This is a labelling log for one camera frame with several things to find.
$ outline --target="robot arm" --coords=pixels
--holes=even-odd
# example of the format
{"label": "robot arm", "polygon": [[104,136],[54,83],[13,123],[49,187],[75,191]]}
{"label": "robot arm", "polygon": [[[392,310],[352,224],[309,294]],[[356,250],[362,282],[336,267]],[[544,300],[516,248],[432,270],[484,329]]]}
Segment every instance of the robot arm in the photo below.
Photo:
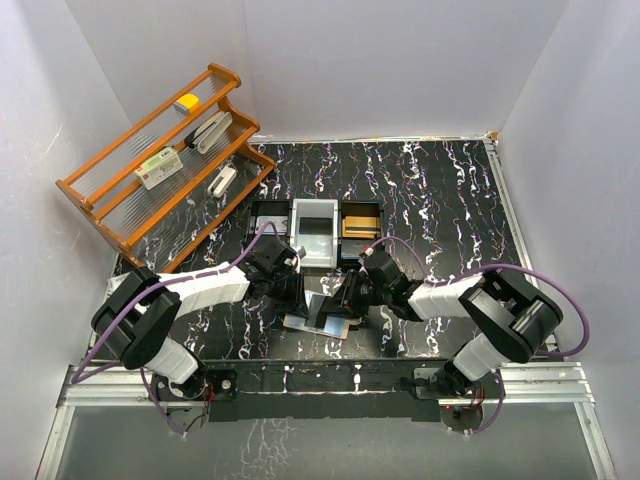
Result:
{"label": "robot arm", "polygon": [[563,318],[558,305],[520,273],[494,270],[435,286],[410,281],[388,253],[371,249],[362,266],[348,273],[324,311],[362,316],[370,306],[386,305],[409,321],[471,317],[482,331],[422,385],[442,394],[464,395],[491,370],[509,361],[527,363]]}
{"label": "robot arm", "polygon": [[[206,368],[192,352],[169,338],[174,320],[204,307],[263,295],[276,301],[276,311],[308,316],[304,280],[298,271],[298,259],[303,255],[282,240],[265,236],[232,268],[224,263],[188,275],[156,275],[146,267],[137,268],[94,315],[91,326],[102,335],[141,292],[159,282],[168,283],[135,305],[105,343],[125,368],[145,367],[167,377],[185,397],[197,396]],[[184,277],[188,279],[171,282]]]}

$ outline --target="yellow object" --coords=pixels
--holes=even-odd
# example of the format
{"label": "yellow object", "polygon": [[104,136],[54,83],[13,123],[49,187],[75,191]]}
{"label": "yellow object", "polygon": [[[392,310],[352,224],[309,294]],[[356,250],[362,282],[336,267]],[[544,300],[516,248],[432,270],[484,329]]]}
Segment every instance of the yellow object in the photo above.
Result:
{"label": "yellow object", "polygon": [[378,217],[344,217],[342,236],[345,238],[376,238],[380,234]]}
{"label": "yellow object", "polygon": [[198,106],[200,106],[200,99],[193,93],[187,93],[173,102],[173,106],[183,115],[189,115],[190,113],[193,113]]}

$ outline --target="small box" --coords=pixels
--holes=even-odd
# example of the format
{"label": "small box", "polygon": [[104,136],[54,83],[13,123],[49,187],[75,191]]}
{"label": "small box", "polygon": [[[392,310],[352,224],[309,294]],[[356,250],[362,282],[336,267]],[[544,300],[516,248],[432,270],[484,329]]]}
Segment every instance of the small box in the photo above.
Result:
{"label": "small box", "polygon": [[200,99],[193,93],[187,93],[173,102],[174,108],[183,115],[189,115],[200,106]]}
{"label": "small box", "polygon": [[198,152],[202,155],[207,153],[211,147],[215,145],[218,139],[224,135],[224,132],[233,123],[233,117],[229,112],[218,112],[211,119],[205,122],[202,127],[198,128],[199,133],[196,133],[196,146]]}
{"label": "small box", "polygon": [[135,170],[147,190],[169,178],[182,168],[178,152],[173,147],[164,147]]}
{"label": "small box", "polygon": [[[338,245],[338,267],[360,268],[360,254],[371,245],[375,239],[384,236],[381,226],[384,225],[384,211],[380,202],[358,202],[356,200],[342,200],[340,202],[340,242]],[[362,231],[345,232],[345,225],[366,228]],[[376,250],[384,250],[384,242],[376,246]]]}
{"label": "small box", "polygon": [[338,201],[294,198],[292,247],[304,247],[301,267],[336,268],[338,264]]}
{"label": "small box", "polygon": [[227,188],[229,188],[229,185],[231,185],[231,182],[233,182],[237,174],[238,171],[235,168],[229,165],[225,166],[218,176],[213,179],[213,182],[209,184],[207,193],[213,195],[215,198],[222,198],[222,195],[227,191]]}
{"label": "small box", "polygon": [[[255,238],[266,222],[273,222],[280,238],[289,242],[291,227],[291,202],[289,200],[254,200],[251,203],[249,225],[244,240],[244,248]],[[263,235],[273,235],[267,228]]]}
{"label": "small box", "polygon": [[345,238],[369,238],[380,236],[378,217],[357,217],[354,215],[342,219],[342,236]]}

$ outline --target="white object on shelf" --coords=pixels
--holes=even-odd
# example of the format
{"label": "white object on shelf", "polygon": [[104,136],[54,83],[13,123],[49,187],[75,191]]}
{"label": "white object on shelf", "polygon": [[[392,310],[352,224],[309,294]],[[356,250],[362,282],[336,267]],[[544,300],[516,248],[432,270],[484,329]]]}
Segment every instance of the white object on shelf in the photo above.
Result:
{"label": "white object on shelf", "polygon": [[227,165],[222,169],[222,171],[218,174],[216,178],[213,179],[213,182],[209,184],[207,187],[207,193],[209,195],[213,195],[215,198],[220,198],[224,195],[224,192],[227,191],[233,179],[236,178],[238,171]]}
{"label": "white object on shelf", "polygon": [[135,170],[147,190],[169,178],[182,168],[178,152],[173,147],[164,147]]}
{"label": "white object on shelf", "polygon": [[209,149],[213,147],[213,145],[222,136],[222,134],[227,130],[227,128],[229,128],[231,122],[233,122],[233,118],[231,117],[231,113],[229,112],[218,112],[213,117],[211,117],[211,119],[207,120],[202,125],[202,127],[205,127],[202,133],[196,132],[195,142],[198,148],[198,152],[200,152],[202,155],[207,153]]}
{"label": "white object on shelf", "polygon": [[[330,231],[300,233],[301,220],[328,219]],[[291,246],[304,247],[302,267],[336,268],[338,264],[338,201],[295,198],[291,212]]]}

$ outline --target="white wall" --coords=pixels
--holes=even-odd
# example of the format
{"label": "white wall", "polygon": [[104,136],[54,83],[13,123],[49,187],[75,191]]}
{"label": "white wall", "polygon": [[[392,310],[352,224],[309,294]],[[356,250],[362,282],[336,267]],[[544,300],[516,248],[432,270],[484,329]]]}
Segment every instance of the white wall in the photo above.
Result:
{"label": "white wall", "polygon": [[241,0],[66,0],[133,123],[211,62],[234,70],[231,99],[256,116]]}
{"label": "white wall", "polygon": [[215,61],[258,138],[291,140],[499,129],[567,2],[67,3],[133,121]]}
{"label": "white wall", "polygon": [[639,50],[638,2],[571,2],[500,135],[534,266],[591,316],[579,358],[623,479],[640,467]]}
{"label": "white wall", "polygon": [[553,31],[557,0],[245,0],[262,135],[500,129]]}
{"label": "white wall", "polygon": [[114,254],[54,181],[130,123],[62,0],[0,6],[0,476],[33,478]]}

